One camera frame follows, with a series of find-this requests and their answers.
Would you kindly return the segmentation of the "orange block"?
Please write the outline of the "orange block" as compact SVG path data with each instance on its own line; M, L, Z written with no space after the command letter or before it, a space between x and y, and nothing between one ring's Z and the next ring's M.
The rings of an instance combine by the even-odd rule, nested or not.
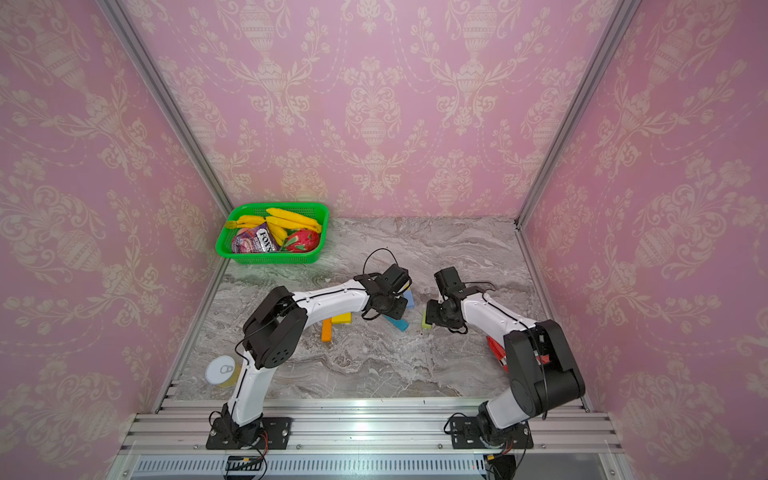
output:
M325 319L322 322L322 329L321 329L321 341L324 343L328 343L332 341L332 319L328 318Z

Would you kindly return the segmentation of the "teal block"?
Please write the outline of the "teal block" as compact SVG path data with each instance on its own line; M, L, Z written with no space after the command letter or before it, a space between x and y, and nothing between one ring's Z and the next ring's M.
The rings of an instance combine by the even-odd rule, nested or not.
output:
M407 330L409 324L405 319L393 319L389 316L386 316L386 319L398 330L401 332L404 332Z

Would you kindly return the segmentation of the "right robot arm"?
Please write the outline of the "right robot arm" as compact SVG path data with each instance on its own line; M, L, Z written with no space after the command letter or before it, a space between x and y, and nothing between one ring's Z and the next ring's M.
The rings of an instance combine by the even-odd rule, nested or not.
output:
M584 396L586 385L565 333L556 321L534 321L487 293L427 303L426 323L462 333L480 330L503 347L508 388L481 403L475 417L483 442L508 446L523 424Z

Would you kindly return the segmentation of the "yellow block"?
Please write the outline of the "yellow block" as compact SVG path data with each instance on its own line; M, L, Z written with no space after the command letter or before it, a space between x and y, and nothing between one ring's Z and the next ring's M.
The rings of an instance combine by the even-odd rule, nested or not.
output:
M352 321L352 314L351 313L344 313L344 314L333 316L331 318L331 324L332 325L350 324L351 321Z

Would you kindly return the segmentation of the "light green block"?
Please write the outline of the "light green block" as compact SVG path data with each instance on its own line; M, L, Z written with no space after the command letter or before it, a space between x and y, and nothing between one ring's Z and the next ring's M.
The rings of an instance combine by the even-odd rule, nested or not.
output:
M431 325L430 325L430 324L427 322L427 320L426 320L426 316L427 316L427 312L426 312L426 311L424 311L424 312L422 313L421 328L422 328L423 330L431 330L431 329L432 329L432 326L431 326Z

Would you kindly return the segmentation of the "light blue block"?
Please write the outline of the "light blue block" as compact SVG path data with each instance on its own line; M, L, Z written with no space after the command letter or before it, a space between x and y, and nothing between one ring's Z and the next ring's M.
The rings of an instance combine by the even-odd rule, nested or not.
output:
M407 300L406 308L407 309L414 308L415 307L415 302L414 302L412 291L410 289L406 290L404 292L403 296Z

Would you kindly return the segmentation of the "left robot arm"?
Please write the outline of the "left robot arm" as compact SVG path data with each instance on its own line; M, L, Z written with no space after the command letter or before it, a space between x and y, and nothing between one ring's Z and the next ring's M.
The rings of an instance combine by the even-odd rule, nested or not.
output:
M243 367L231 398L209 416L208 450L284 450L289 417L267 417L264 402L277 368L295 353L304 330L334 316L371 312L400 319L407 308L403 274L365 274L339 285L291 292L274 288L243 327Z

